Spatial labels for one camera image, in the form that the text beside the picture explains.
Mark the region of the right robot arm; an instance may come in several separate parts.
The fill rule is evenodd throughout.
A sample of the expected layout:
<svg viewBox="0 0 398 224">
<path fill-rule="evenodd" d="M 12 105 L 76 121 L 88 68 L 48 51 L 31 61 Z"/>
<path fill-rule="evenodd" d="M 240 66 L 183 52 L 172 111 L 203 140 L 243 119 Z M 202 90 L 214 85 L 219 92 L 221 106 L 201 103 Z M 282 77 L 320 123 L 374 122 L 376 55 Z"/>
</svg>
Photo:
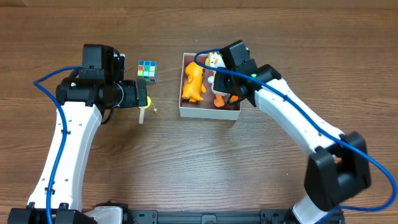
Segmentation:
<svg viewBox="0 0 398 224">
<path fill-rule="evenodd" d="M 290 208 L 292 223 L 320 223 L 371 185 L 366 143 L 356 133 L 345 134 L 313 112 L 291 90 L 271 65 L 258 66 L 249 49 L 239 40 L 211 50 L 219 64 L 215 89 L 248 100 L 268 114 L 298 144 L 307 157 L 306 195 Z"/>
</svg>

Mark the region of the white plush duck toy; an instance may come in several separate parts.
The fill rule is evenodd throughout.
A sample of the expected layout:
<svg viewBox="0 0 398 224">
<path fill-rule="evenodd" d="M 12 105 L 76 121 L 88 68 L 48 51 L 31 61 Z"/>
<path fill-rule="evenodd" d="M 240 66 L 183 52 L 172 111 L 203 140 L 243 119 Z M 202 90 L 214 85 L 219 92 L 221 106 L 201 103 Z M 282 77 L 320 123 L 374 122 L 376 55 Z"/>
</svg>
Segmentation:
<svg viewBox="0 0 398 224">
<path fill-rule="evenodd" d="M 218 68 L 218 67 L 225 67 L 224 61 L 221 58 L 221 55 L 216 52 L 210 52 L 208 58 L 205 60 L 205 65 L 208 67 Z M 214 105 L 217 108 L 224 106 L 225 100 L 224 96 L 228 95 L 231 97 L 231 101 L 235 102 L 238 100 L 237 96 L 231 95 L 229 93 L 223 93 L 220 91 L 216 91 L 214 89 L 214 80 L 215 80 L 216 72 L 213 70 L 213 75 L 208 77 L 208 83 L 211 84 L 211 90 L 215 94 Z"/>
</svg>

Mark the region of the orange dinosaur toy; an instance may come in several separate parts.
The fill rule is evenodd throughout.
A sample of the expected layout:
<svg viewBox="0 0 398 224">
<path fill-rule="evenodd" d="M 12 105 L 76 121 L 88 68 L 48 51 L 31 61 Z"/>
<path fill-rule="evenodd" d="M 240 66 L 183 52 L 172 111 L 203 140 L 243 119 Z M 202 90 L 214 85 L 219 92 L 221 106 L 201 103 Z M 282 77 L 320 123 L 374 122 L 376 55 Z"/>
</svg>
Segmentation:
<svg viewBox="0 0 398 224">
<path fill-rule="evenodd" d="M 203 101 L 201 94 L 207 92 L 203 84 L 205 69 L 195 62 L 190 62 L 185 67 L 185 74 L 187 80 L 183 86 L 182 99 L 188 100 L 189 103 Z"/>
</svg>

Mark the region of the multicoloured puzzle cube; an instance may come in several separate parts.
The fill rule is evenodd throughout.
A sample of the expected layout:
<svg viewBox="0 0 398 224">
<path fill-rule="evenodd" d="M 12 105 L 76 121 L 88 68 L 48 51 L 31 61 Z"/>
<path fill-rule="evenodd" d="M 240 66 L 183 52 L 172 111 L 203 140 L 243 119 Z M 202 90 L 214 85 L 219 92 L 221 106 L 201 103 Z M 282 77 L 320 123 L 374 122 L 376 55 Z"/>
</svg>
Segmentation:
<svg viewBox="0 0 398 224">
<path fill-rule="evenodd" d="M 157 83 L 157 63 L 140 60 L 137 67 L 137 77 L 144 80 L 148 85 L 155 85 Z"/>
</svg>

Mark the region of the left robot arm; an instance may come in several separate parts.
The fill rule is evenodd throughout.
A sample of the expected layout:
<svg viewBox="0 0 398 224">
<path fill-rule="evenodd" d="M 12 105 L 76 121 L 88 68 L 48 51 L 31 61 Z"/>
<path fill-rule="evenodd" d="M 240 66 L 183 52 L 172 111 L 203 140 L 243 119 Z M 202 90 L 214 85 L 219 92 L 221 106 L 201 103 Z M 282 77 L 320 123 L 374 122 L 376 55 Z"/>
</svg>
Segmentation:
<svg viewBox="0 0 398 224">
<path fill-rule="evenodd" d="M 139 108 L 144 122 L 147 89 L 144 80 L 126 80 L 125 55 L 113 47 L 86 44 L 79 66 L 52 95 L 36 80 L 57 108 L 55 132 L 47 160 L 26 208 L 13 208 L 8 223 L 133 223 L 126 204 L 106 202 L 82 211 L 82 186 L 86 163 L 96 131 L 109 119 L 104 112 Z"/>
</svg>

